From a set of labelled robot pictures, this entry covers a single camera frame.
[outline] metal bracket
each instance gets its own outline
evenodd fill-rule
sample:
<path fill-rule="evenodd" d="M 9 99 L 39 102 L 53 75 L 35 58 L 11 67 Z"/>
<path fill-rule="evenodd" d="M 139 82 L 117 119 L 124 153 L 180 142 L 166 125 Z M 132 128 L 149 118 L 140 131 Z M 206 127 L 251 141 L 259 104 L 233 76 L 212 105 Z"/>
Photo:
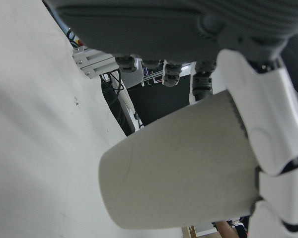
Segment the metal bracket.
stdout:
<path fill-rule="evenodd" d="M 86 76 L 93 78 L 118 69 L 111 54 L 81 46 L 73 50 L 73 59 Z"/>

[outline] black cable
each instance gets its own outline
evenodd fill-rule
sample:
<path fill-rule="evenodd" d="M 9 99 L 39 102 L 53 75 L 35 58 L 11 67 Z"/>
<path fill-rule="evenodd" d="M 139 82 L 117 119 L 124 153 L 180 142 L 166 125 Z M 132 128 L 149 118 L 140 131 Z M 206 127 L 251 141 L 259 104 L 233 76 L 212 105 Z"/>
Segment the black cable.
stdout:
<path fill-rule="evenodd" d="M 118 71 L 118 79 L 112 74 L 113 72 L 115 72 L 116 70 L 112 71 L 112 72 L 108 72 L 106 73 L 109 80 L 110 80 L 110 84 L 108 82 L 106 82 L 105 78 L 104 78 L 104 75 L 100 75 L 100 79 L 102 81 L 102 83 L 105 85 L 105 89 L 103 89 L 103 95 L 107 94 L 108 92 L 110 92 L 112 94 L 112 96 L 114 97 L 114 99 L 111 101 L 111 102 L 108 102 L 108 106 L 111 106 L 113 105 L 114 103 L 116 103 L 119 99 L 118 99 L 118 95 L 120 93 L 120 91 L 124 90 L 124 85 L 122 84 L 122 81 L 121 81 L 121 74 L 120 74 L 120 71 Z M 118 82 L 118 88 L 114 88 L 113 87 L 113 83 L 112 83 L 112 80 L 113 78 Z M 118 112 L 118 115 L 116 116 L 116 120 L 119 124 L 119 126 L 122 128 L 126 122 L 126 118 L 125 118 L 125 115 L 123 113 L 123 110 L 122 110 L 122 107 L 121 105 L 119 105 L 119 112 Z"/>
<path fill-rule="evenodd" d="M 69 29 L 69 30 L 67 31 L 67 33 L 66 33 L 66 37 L 68 38 L 68 40 L 70 41 L 70 43 L 72 44 L 72 46 L 78 48 L 78 47 L 79 47 L 79 44 L 76 43 L 76 42 L 74 41 L 74 39 L 75 39 L 75 34 L 73 33 L 73 37 L 70 38 L 70 34 L 71 34 L 71 32 L 72 32 L 72 30 Z"/>

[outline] ribbed gray surface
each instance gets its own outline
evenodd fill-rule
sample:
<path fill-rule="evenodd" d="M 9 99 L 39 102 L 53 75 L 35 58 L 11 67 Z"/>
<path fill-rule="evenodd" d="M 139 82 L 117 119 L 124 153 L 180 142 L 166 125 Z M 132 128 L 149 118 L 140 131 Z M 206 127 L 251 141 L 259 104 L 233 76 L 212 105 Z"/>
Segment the ribbed gray surface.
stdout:
<path fill-rule="evenodd" d="M 220 48 L 199 27 L 207 14 L 254 38 L 298 33 L 298 0 L 48 1 L 87 46 L 144 60 L 214 60 Z"/>

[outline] robotic hand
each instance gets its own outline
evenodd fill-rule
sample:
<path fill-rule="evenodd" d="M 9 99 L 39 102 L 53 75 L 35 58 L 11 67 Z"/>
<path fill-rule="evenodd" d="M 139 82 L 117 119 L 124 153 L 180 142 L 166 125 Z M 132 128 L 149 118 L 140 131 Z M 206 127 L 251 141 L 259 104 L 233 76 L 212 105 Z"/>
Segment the robotic hand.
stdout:
<path fill-rule="evenodd" d="M 298 101 L 279 58 L 288 38 L 298 33 L 298 1 L 49 2 L 87 46 L 111 53 L 122 69 L 135 70 L 131 55 L 171 62 L 165 64 L 165 75 L 171 75 L 172 81 L 165 77 L 167 86 L 177 84 L 183 62 L 215 63 L 217 58 L 246 128 L 248 140 L 234 120 L 229 96 L 222 93 L 179 110 L 111 148 L 100 164 L 100 186 L 117 224 L 132 229 L 191 225 L 246 215 L 245 207 L 253 204 L 251 238 L 298 238 Z M 120 44 L 112 41 L 117 35 Z M 141 44 L 134 44 L 134 39 Z M 196 85 L 197 92 L 207 88 L 212 94 L 208 79 L 213 70 L 196 74 L 203 80 Z M 144 141 L 151 146 L 139 149 Z M 225 158 L 217 163 L 223 150 Z M 227 158 L 237 158 L 239 170 L 225 164 Z M 256 162 L 260 167 L 254 177 Z M 221 180 L 227 174 L 231 181 Z M 250 188 L 240 203 L 243 208 L 234 213 L 229 209 L 234 202 L 230 195 L 241 191 L 226 185 L 240 179 L 240 174 L 248 175 L 242 185 L 250 187 L 256 181 L 258 191 Z M 225 184 L 221 191 L 227 199 L 212 178 Z M 196 181 L 201 187 L 188 191 Z M 217 206 L 206 207 L 211 199 L 201 202 L 205 190 L 217 199 Z"/>

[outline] white wall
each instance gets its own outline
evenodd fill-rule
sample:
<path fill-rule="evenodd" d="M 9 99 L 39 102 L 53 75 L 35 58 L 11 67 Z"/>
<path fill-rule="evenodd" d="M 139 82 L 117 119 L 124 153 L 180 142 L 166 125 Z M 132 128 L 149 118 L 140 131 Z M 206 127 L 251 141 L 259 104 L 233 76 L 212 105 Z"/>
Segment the white wall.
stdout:
<path fill-rule="evenodd" d="M 0 0 L 0 237 L 182 237 L 109 218 L 98 162 L 124 135 L 71 55 L 40 0 Z"/>

